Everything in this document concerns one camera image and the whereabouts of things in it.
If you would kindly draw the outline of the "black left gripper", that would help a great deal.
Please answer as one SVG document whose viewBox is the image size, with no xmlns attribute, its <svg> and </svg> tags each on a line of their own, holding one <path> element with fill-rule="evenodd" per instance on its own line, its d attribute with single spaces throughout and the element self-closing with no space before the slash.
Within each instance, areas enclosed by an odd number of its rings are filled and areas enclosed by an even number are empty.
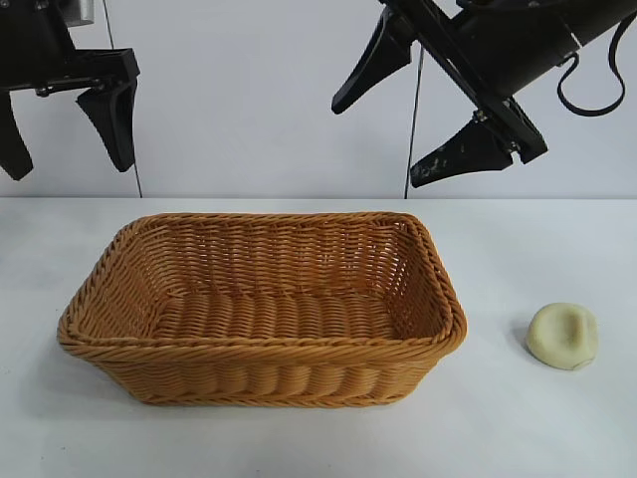
<svg viewBox="0 0 637 478">
<path fill-rule="evenodd" d="M 8 92 L 39 95 L 89 89 L 77 103 L 115 169 L 135 164 L 132 116 L 139 67 L 132 49 L 79 49 L 70 29 L 93 22 L 92 1 L 1 3 L 1 167 L 20 181 L 33 169 Z"/>
</svg>

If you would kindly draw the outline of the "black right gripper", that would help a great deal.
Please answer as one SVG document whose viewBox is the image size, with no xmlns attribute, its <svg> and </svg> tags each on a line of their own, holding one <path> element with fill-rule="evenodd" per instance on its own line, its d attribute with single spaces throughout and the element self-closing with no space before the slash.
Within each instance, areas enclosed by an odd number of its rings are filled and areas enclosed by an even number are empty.
<svg viewBox="0 0 637 478">
<path fill-rule="evenodd" d="M 354 69 L 334 94 L 340 115 L 411 63 L 412 35 L 474 104 L 472 119 L 410 168 L 422 187 L 450 177 L 501 171 L 518 153 L 529 162 L 547 146 L 515 94 L 579 48 L 560 8 L 544 1 L 464 1 L 448 17 L 432 1 L 390 1 Z"/>
</svg>

